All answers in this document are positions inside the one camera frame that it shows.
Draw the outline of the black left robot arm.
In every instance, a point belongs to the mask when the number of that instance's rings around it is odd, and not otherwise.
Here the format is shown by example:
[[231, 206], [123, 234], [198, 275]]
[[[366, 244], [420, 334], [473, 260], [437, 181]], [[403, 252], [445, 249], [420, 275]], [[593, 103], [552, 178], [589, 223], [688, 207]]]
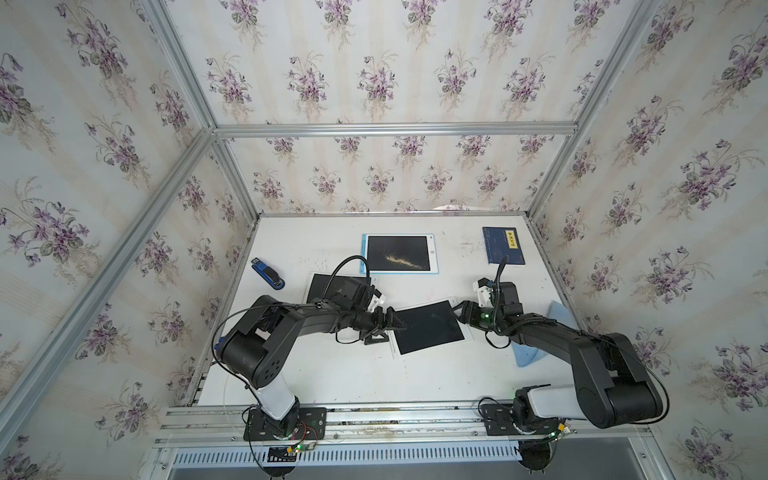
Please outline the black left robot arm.
[[336, 266], [321, 295], [309, 303], [262, 295], [251, 307], [235, 312], [236, 324], [211, 342], [213, 361], [244, 383], [266, 418], [289, 424], [299, 418], [300, 402], [281, 371], [296, 340], [350, 329], [366, 345], [386, 342], [389, 332], [403, 331], [407, 325], [383, 303], [367, 259], [352, 255]]

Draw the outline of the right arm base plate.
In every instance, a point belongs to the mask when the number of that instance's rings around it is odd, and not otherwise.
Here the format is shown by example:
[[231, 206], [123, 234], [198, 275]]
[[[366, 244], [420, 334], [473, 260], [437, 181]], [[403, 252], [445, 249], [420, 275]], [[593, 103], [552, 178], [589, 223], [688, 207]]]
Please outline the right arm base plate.
[[558, 436], [563, 422], [557, 418], [533, 420], [521, 419], [515, 416], [511, 404], [483, 403], [478, 406], [478, 413], [483, 422], [487, 436]]

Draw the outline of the white drawing tablet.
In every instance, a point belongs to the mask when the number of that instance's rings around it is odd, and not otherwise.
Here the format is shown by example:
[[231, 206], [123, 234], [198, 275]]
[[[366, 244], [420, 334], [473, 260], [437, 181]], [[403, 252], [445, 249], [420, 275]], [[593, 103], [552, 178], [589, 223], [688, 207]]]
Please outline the white drawing tablet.
[[[305, 292], [305, 302], [311, 303], [315, 299], [322, 298], [329, 280], [330, 274], [317, 272], [312, 273], [309, 277], [309, 282]], [[343, 286], [350, 285], [352, 283], [370, 285], [372, 280], [367, 279], [364, 276], [337, 275], [328, 288], [328, 294], [334, 295], [339, 293]]]
[[446, 346], [472, 341], [469, 327], [459, 322], [454, 311], [457, 306], [458, 301], [449, 297], [397, 310], [397, 316], [404, 322], [405, 328], [392, 334], [393, 357], [445, 349]]

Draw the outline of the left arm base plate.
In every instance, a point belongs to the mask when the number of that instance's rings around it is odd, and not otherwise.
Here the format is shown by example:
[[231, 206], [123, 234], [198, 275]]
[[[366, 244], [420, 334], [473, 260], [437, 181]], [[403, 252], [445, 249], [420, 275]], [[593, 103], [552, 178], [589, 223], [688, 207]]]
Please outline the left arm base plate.
[[322, 440], [325, 437], [328, 410], [323, 407], [300, 406], [288, 412], [281, 421], [274, 420], [260, 408], [249, 408], [241, 417], [245, 421], [245, 441]]

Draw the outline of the light blue cloth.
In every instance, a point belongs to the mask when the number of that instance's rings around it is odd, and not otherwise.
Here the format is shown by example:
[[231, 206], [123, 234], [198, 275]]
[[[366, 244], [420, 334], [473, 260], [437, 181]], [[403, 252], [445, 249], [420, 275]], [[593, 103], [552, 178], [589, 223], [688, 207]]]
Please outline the light blue cloth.
[[[578, 324], [570, 312], [570, 310], [563, 304], [552, 301], [546, 316], [552, 320], [555, 320], [565, 326], [577, 329]], [[547, 352], [538, 348], [521, 345], [518, 343], [512, 343], [512, 350], [518, 367], [526, 367], [534, 362], [537, 362], [548, 355]]]

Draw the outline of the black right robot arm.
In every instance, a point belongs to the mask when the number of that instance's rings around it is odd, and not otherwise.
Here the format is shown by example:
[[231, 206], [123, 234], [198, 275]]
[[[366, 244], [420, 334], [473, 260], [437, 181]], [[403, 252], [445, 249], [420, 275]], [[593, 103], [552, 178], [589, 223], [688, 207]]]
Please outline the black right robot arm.
[[652, 425], [669, 415], [671, 399], [629, 339], [618, 333], [591, 334], [537, 313], [526, 313], [517, 287], [503, 282], [502, 259], [495, 277], [480, 279], [476, 301], [453, 308], [457, 320], [511, 345], [531, 347], [570, 365], [568, 385], [536, 385], [516, 391], [511, 419], [523, 434], [548, 422], [585, 420], [599, 429]]

